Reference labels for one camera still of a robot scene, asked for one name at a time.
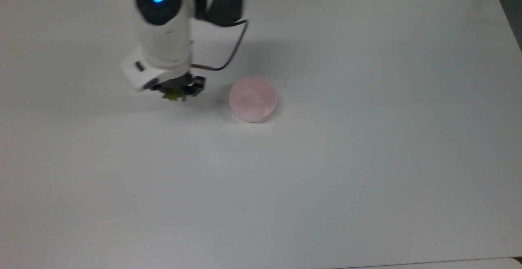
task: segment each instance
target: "white table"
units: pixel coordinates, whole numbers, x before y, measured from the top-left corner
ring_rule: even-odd
[[[521,269],[512,258],[383,266],[374,269]]]
[[[188,102],[136,93],[132,0],[0,0],[2,269],[522,256],[522,54],[498,0],[250,0]],[[241,28],[195,23],[219,65]],[[245,76],[274,116],[235,117]]]

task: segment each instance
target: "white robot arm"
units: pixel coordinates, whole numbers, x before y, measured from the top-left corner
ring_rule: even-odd
[[[183,99],[196,96],[203,90],[205,78],[192,76],[190,68],[220,70],[222,67],[192,64],[189,19],[194,17],[224,27],[247,24],[246,20],[237,22],[243,15],[244,2],[134,0],[133,21],[140,45],[121,63],[125,76],[138,90],[175,91]]]

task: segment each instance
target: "plastic bowl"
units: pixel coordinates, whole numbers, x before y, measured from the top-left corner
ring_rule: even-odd
[[[276,89],[266,79],[247,77],[230,90],[230,106],[242,120],[259,122],[276,107]]]

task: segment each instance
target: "black cable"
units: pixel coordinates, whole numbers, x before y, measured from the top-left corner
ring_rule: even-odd
[[[237,43],[234,46],[234,50],[232,51],[232,54],[230,54],[229,59],[227,60],[227,63],[225,63],[222,67],[212,67],[207,65],[201,65],[201,64],[192,64],[192,67],[194,68],[200,68],[202,70],[211,70],[211,71],[220,71],[223,68],[227,67],[227,65],[232,61],[234,58],[235,53],[237,52],[237,49],[239,48],[239,45],[241,44],[241,40],[243,39],[243,35],[246,33],[246,28],[248,28],[248,20],[241,20],[240,22],[234,22],[233,24],[219,24],[221,27],[235,27],[239,24],[245,24],[243,27],[243,31],[241,32],[241,35],[239,36],[239,39],[237,40]]]

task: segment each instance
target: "green object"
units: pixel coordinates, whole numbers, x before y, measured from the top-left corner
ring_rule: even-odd
[[[175,89],[175,88],[172,88],[172,89],[167,89],[165,92],[164,92],[164,96],[163,98],[164,99],[168,99],[168,100],[175,100],[177,101],[179,98],[181,98],[183,96],[183,93],[181,93],[181,91],[179,89]]]

